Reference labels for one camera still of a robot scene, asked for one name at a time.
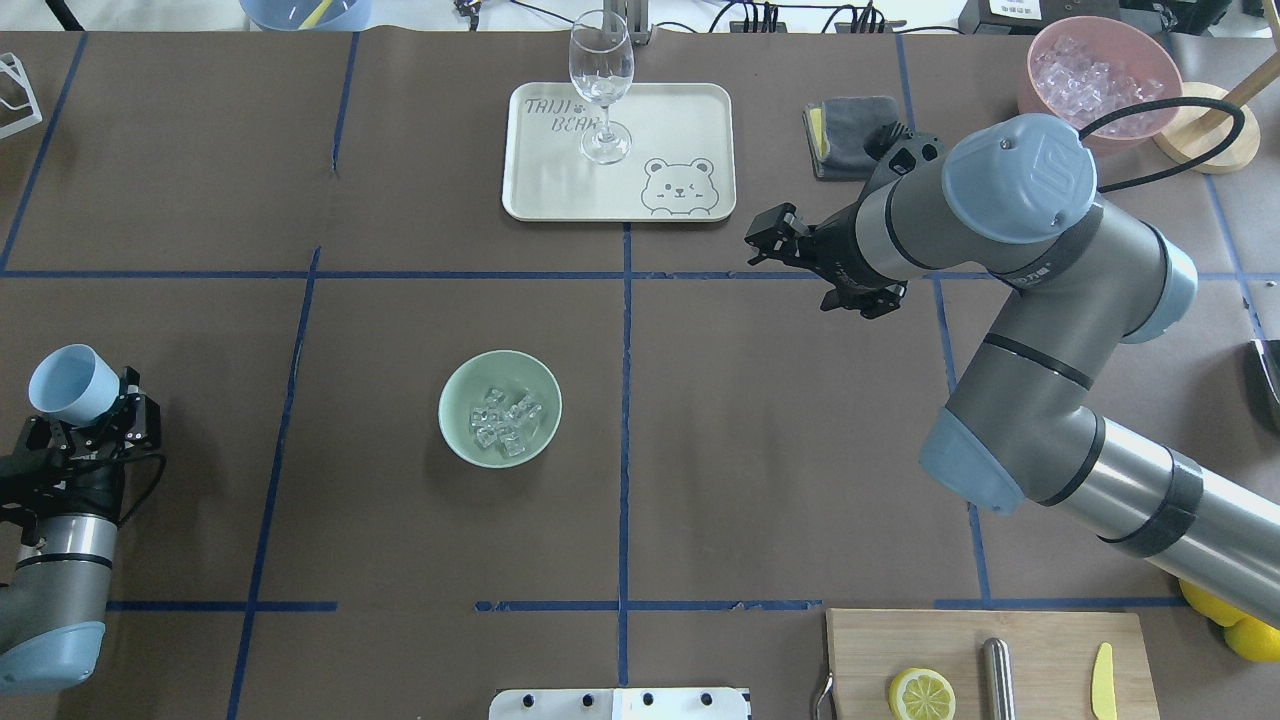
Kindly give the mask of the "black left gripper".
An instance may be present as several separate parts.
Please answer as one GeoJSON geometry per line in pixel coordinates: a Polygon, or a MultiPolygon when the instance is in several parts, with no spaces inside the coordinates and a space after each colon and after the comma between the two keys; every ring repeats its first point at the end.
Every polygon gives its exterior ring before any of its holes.
{"type": "Polygon", "coordinates": [[[105,518],[118,525],[129,521],[156,489],[166,468],[160,405],[141,388],[141,375],[127,366],[120,388],[100,421],[90,427],[32,415],[14,450],[3,456],[3,521],[33,527],[63,515],[105,518]],[[134,462],[157,464],[152,478],[123,510],[125,468],[134,462]]]}

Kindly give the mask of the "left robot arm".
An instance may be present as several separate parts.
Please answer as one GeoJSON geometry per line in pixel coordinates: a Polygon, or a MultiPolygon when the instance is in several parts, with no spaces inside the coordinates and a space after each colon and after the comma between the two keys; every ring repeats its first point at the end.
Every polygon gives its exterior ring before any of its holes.
{"type": "Polygon", "coordinates": [[[161,477],[159,404],[127,366],[109,410],[86,427],[49,414],[28,416],[3,456],[3,520],[20,550],[3,587],[4,694],[56,693],[96,667],[128,468],[155,462],[161,477]]]}

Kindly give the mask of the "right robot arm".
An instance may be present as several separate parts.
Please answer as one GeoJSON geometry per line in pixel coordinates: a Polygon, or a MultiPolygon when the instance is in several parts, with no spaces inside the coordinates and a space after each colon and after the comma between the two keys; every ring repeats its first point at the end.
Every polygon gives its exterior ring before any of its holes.
{"type": "Polygon", "coordinates": [[[947,151],[886,150],[859,199],[817,225],[783,202],[745,236],[829,283],[822,309],[876,318],[909,281],[964,263],[1010,295],[919,461],[975,506],[1029,500],[1101,541],[1277,624],[1277,505],[1085,406],[1120,345],[1160,337],[1196,299],[1190,258],[1105,200],[1078,131],[1032,113],[947,151]]]}

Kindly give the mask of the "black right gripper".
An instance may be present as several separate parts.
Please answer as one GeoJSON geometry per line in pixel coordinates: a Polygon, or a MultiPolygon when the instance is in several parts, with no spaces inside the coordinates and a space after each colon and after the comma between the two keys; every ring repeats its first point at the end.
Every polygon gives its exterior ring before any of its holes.
{"type": "Polygon", "coordinates": [[[823,313],[844,309],[874,320],[897,311],[908,281],[893,279],[887,270],[909,266],[922,275],[932,268],[897,241],[890,213],[893,187],[901,177],[936,164],[945,149],[938,136],[911,128],[879,160],[858,200],[819,225],[805,223],[791,202],[758,214],[744,237],[756,251],[748,265],[774,260],[829,282],[832,290],[820,301],[823,313]]]}

